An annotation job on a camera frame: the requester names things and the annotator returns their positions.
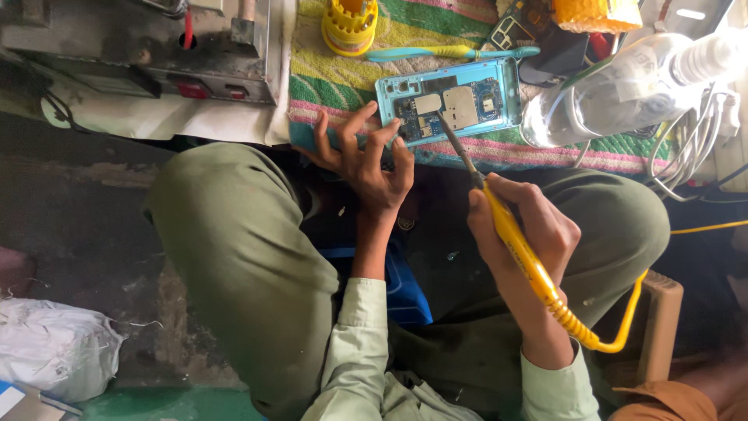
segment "green floor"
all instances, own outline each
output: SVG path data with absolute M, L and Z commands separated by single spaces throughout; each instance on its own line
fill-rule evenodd
M 229 388 L 117 388 L 84 406 L 82 421 L 260 421 L 246 391 Z

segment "striped towel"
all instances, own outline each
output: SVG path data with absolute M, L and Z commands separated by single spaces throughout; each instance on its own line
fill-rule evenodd
M 330 115 L 331 130 L 351 113 L 376 99 L 374 81 L 385 76 L 413 73 L 464 63 L 443 57 L 420 57 L 372 63 L 362 57 L 345 58 L 332 52 L 322 39 L 321 16 L 326 0 L 299 0 L 298 18 L 292 39 L 289 80 L 293 144 L 313 145 L 312 126 L 317 112 Z M 479 48 L 498 21 L 497 9 L 505 10 L 511 0 L 379 0 L 375 48 L 393 46 L 435 46 L 464 44 Z M 522 85 L 523 99 L 539 92 Z M 381 126 L 371 117 L 359 135 L 365 137 Z M 517 128 L 499 130 L 461 139 L 465 149 L 484 172 L 533 168 L 569 167 L 579 145 L 556 149 L 535 149 L 524 144 Z M 646 172 L 653 141 L 628 135 L 608 136 L 592 141 L 582 167 L 621 175 Z M 416 163 L 462 168 L 449 142 L 435 142 L 414 149 Z M 666 164 L 669 146 L 657 154 L 655 166 Z

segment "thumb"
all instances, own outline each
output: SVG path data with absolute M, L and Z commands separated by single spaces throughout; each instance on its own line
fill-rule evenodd
M 478 250 L 483 260 L 491 266 L 491 263 L 502 259 L 506 254 L 501 239 L 496 234 L 494 217 L 488 199 L 480 190 L 471 190 L 467 194 L 470 200 L 470 213 L 467 215 L 467 226 L 473 232 Z

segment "shirt cuff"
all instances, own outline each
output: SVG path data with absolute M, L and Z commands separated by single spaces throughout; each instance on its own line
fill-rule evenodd
M 560 370 L 546 370 L 521 355 L 522 391 L 526 411 L 556 414 L 560 418 L 585 419 L 596 414 L 587 365 L 576 339 L 570 338 L 574 361 Z
M 348 279 L 337 323 L 343 326 L 387 327 L 387 283 L 380 279 Z

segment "concrete floor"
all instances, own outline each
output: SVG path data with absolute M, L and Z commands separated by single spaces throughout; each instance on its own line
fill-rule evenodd
M 241 387 L 140 215 L 173 153 L 2 113 L 0 127 L 0 246 L 37 259 L 28 297 L 116 321 L 117 387 Z

